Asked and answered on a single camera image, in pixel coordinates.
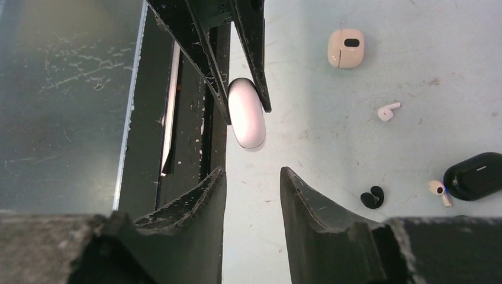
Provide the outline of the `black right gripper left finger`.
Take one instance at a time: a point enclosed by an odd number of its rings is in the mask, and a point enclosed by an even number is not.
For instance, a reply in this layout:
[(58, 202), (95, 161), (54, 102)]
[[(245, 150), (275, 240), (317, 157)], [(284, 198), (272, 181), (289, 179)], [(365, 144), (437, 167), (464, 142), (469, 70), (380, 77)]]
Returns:
[(136, 221), (1, 215), (2, 283), (221, 283), (226, 172)]

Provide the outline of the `beige earbud charging case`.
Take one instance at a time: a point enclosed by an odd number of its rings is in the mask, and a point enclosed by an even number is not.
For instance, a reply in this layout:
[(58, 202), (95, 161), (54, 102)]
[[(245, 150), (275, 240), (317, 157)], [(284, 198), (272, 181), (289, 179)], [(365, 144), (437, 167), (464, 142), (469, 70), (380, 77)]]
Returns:
[(365, 54), (364, 36), (360, 30), (339, 29), (330, 35), (327, 58), (337, 68), (349, 69), (361, 64)]

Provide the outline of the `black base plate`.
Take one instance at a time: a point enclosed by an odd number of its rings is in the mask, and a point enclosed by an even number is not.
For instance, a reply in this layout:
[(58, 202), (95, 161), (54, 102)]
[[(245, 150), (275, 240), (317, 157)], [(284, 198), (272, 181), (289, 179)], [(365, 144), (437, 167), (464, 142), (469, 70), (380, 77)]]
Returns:
[(137, 219), (224, 166), (226, 124), (202, 77), (145, 8), (113, 209)]

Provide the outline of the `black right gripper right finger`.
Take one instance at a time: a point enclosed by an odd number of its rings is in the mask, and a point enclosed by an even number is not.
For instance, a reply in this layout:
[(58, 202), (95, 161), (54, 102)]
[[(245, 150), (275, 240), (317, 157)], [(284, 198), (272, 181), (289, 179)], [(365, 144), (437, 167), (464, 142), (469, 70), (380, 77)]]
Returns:
[(375, 222), (280, 173), (292, 283), (500, 283), (501, 219)]

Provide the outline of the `white earbud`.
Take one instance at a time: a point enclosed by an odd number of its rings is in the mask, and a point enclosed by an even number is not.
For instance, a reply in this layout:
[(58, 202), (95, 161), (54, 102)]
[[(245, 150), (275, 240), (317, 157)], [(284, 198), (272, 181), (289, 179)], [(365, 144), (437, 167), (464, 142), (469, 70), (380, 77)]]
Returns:
[(393, 110), (400, 107), (401, 107), (400, 102), (395, 102), (393, 104), (383, 106), (378, 109), (377, 115), (381, 121), (387, 122), (394, 117)]
[(439, 181), (439, 180), (431, 180), (428, 184), (428, 189), (429, 191), (437, 196), (440, 196), (442, 199), (442, 202), (446, 208), (451, 208), (452, 203), (450, 201), (450, 197), (448, 195), (448, 192), (446, 190), (446, 187), (444, 184)]

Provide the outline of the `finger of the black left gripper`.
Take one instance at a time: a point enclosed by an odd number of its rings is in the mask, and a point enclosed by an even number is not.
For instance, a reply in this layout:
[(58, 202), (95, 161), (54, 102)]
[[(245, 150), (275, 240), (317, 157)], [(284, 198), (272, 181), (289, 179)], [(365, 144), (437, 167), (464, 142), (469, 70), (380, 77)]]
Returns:
[(202, 76), (227, 125), (231, 124), (227, 87), (204, 27), (198, 1), (151, 0), (147, 2), (185, 57)]
[(231, 0), (232, 18), (265, 112), (272, 111), (265, 75), (264, 0)]

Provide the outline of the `white earbud charging case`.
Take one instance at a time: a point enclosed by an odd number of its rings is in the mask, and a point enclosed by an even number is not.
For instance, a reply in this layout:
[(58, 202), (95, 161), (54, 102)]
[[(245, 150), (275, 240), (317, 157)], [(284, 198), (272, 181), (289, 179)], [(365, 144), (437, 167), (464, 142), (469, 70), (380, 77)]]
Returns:
[(229, 86), (229, 114), (234, 136), (244, 149), (260, 147), (266, 139), (266, 124), (257, 90), (248, 78)]

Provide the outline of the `black earbud charging case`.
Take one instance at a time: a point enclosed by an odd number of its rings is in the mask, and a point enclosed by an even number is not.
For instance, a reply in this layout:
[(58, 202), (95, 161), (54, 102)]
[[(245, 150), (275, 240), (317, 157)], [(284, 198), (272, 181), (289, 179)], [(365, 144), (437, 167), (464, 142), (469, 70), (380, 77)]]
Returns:
[(477, 201), (501, 191), (501, 154), (485, 152), (451, 166), (443, 184), (462, 201)]

